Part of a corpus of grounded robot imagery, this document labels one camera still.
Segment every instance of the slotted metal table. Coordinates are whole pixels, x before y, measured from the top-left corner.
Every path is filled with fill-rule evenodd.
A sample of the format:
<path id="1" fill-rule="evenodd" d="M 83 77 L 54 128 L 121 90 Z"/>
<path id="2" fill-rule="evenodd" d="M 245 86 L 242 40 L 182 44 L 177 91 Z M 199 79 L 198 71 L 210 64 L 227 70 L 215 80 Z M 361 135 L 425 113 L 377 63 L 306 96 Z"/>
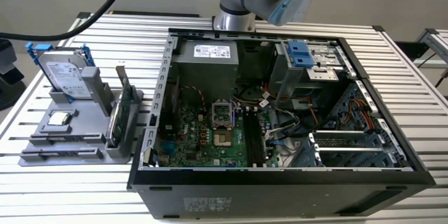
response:
<path id="1" fill-rule="evenodd" d="M 83 21 L 75 19 L 70 29 Z M 137 134 L 149 121 L 169 27 L 210 29 L 211 22 L 209 18 L 103 15 L 78 36 L 59 43 L 59 46 L 70 47 L 86 43 L 94 63 L 101 68 L 102 81 L 111 88 L 119 87 L 113 67 L 125 65 L 130 83 L 145 94 Z M 289 23 L 274 27 L 257 22 L 255 28 L 261 33 L 345 37 L 437 185 L 367 217 L 218 219 L 205 222 L 333 223 L 337 220 L 363 224 L 448 223 L 448 103 L 389 36 L 370 26 Z M 49 167 L 17 165 L 17 155 L 50 102 L 47 91 L 49 83 L 39 72 L 0 125 L 0 217 L 5 217 L 0 222 L 158 222 L 138 195 L 126 192 L 130 163 Z"/>

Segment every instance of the blue plastic latch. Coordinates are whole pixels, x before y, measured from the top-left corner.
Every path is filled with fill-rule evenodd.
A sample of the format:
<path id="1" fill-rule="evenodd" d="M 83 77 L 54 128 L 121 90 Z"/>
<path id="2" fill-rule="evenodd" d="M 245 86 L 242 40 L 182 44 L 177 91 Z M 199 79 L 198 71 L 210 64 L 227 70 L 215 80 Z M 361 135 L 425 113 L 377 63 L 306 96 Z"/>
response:
<path id="1" fill-rule="evenodd" d="M 314 66 L 314 60 L 303 42 L 287 41 L 286 51 L 291 57 L 291 65 L 294 67 L 310 68 Z"/>
<path id="2" fill-rule="evenodd" d="M 37 44 L 33 49 L 38 51 L 47 51 L 51 48 L 53 48 L 51 44 Z"/>
<path id="3" fill-rule="evenodd" d="M 35 58 L 34 51 L 33 51 L 33 44 L 30 42 L 27 42 L 26 45 L 25 45 L 25 48 L 26 48 L 26 53 L 30 56 L 30 58 L 33 59 L 34 64 L 38 65 L 38 60 Z"/>
<path id="4" fill-rule="evenodd" d="M 81 50 L 85 54 L 86 65 L 90 66 L 90 67 L 94 67 L 94 61 L 93 61 L 93 58 L 91 58 L 90 48 L 86 47 L 85 44 L 82 44 Z"/>
<path id="5" fill-rule="evenodd" d="M 173 157 L 174 156 L 174 141 L 162 141 L 161 150 L 165 155 L 169 155 L 169 157 Z"/>

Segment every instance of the red wire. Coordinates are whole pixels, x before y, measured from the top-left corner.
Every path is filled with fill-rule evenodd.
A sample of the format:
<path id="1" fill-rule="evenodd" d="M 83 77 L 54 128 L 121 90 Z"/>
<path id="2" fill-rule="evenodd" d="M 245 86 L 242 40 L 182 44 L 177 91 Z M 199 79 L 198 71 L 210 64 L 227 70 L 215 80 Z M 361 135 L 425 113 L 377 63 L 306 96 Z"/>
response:
<path id="1" fill-rule="evenodd" d="M 185 89 L 194 89 L 197 91 L 197 93 L 198 93 L 198 95 L 201 97 L 201 101 L 202 101 L 202 110 L 205 111 L 205 100 L 203 100 L 202 92 L 194 86 L 182 86 L 179 88 L 179 90 L 182 90 L 183 88 Z"/>

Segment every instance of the cable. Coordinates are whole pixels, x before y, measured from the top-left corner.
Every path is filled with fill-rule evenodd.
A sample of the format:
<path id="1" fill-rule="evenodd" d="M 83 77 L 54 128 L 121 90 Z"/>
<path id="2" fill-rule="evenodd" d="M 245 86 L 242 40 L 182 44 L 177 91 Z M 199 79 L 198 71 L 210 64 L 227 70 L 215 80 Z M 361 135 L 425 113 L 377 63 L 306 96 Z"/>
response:
<path id="1" fill-rule="evenodd" d="M 235 99 L 238 102 L 245 102 L 245 103 L 258 104 L 258 102 L 255 102 L 255 101 L 243 101 L 243 100 L 235 98 L 235 96 L 233 96 L 233 99 Z"/>
<path id="2" fill-rule="evenodd" d="M 295 153 L 297 153 L 297 151 L 294 151 L 294 152 L 291 152 L 290 154 L 287 154 L 287 156 L 285 157 L 285 159 L 283 159 L 282 162 L 281 162 L 281 166 L 282 166 L 282 167 L 285 166 L 285 162 L 286 162 L 287 158 L 290 158 L 290 156 L 293 156 Z"/>
<path id="3" fill-rule="evenodd" d="M 435 53 L 433 53 L 433 54 L 427 57 L 427 59 L 425 59 L 423 62 L 419 63 L 419 65 L 417 66 L 417 68 L 421 67 L 422 64 L 426 63 L 426 61 L 427 61 L 433 56 L 435 56 Z"/>
<path id="4" fill-rule="evenodd" d="M 314 122 L 315 122 L 315 124 L 318 124 L 318 121 L 317 121 L 317 118 L 315 118 L 315 115 L 314 115 L 314 111 L 313 111 L 313 105 L 307 104 L 307 106 L 309 106 L 309 111 L 310 111 L 310 115 L 313 116 Z"/>
<path id="5" fill-rule="evenodd" d="M 442 79 L 443 79 L 442 77 L 438 79 L 438 81 L 437 81 L 437 83 L 434 85 L 435 88 L 438 87 L 439 83 L 442 82 Z"/>
<path id="6" fill-rule="evenodd" d="M 202 92 L 194 86 L 182 86 L 179 88 L 179 90 L 182 90 L 182 89 L 194 89 L 197 91 L 197 93 L 198 93 L 198 95 L 201 97 L 201 101 L 202 101 L 202 110 L 205 112 L 206 110 L 205 110 L 205 100 L 203 100 Z"/>
<path id="7" fill-rule="evenodd" d="M 95 13 L 91 17 L 75 27 L 73 30 L 67 31 L 66 33 L 58 35 L 47 35 L 47 36 L 35 36 L 35 35 L 22 35 L 22 34 L 9 34 L 9 33 L 0 33 L 1 39 L 14 39 L 14 40 L 25 40 L 25 41 L 54 41 L 54 40 L 63 40 L 71 38 L 73 36 L 78 35 L 89 26 L 97 21 L 99 16 L 105 13 L 105 11 L 110 8 L 114 0 L 106 0 L 99 9 L 97 9 Z"/>
<path id="8" fill-rule="evenodd" d="M 310 132 L 313 132 L 314 130 L 319 129 L 329 121 L 334 121 L 335 123 L 339 123 L 339 119 L 337 116 L 329 116 L 327 118 L 325 118 L 325 120 L 322 120 L 314 127 L 311 127 L 307 131 L 301 132 L 301 133 L 295 133 L 295 134 L 285 134 L 282 137 L 279 137 L 277 139 L 277 141 L 287 138 L 287 137 L 305 137 L 307 136 L 307 134 Z"/>

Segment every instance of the sticker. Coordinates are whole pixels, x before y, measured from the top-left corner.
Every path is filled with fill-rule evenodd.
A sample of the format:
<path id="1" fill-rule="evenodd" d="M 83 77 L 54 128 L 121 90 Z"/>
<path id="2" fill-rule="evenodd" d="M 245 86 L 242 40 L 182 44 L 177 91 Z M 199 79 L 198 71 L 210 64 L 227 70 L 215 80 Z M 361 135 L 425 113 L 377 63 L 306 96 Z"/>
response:
<path id="1" fill-rule="evenodd" d="M 222 212 L 229 211 L 231 203 L 230 197 L 198 198 L 185 197 L 183 208 L 186 212 Z"/>
<path id="2" fill-rule="evenodd" d="M 50 141 L 62 141 L 62 140 L 65 140 L 65 138 L 63 137 L 61 137 L 61 136 L 51 136 L 51 137 L 47 137 L 46 138 L 46 140 L 50 140 Z"/>
<path id="3" fill-rule="evenodd" d="M 202 58 L 230 58 L 230 47 L 229 46 L 211 46 L 211 45 L 195 45 L 194 46 L 194 57 Z"/>
<path id="4" fill-rule="evenodd" d="M 267 104 L 269 104 L 269 102 L 267 102 L 266 100 L 262 100 L 262 101 L 259 102 L 259 106 L 261 106 L 261 108 L 263 108 Z"/>
<path id="5" fill-rule="evenodd" d="M 263 92 L 263 93 L 262 93 L 262 98 L 266 99 L 269 96 L 270 96 L 269 92 Z"/>
<path id="6" fill-rule="evenodd" d="M 46 67 L 61 91 L 73 98 L 90 98 L 77 67 L 69 62 L 47 62 Z"/>

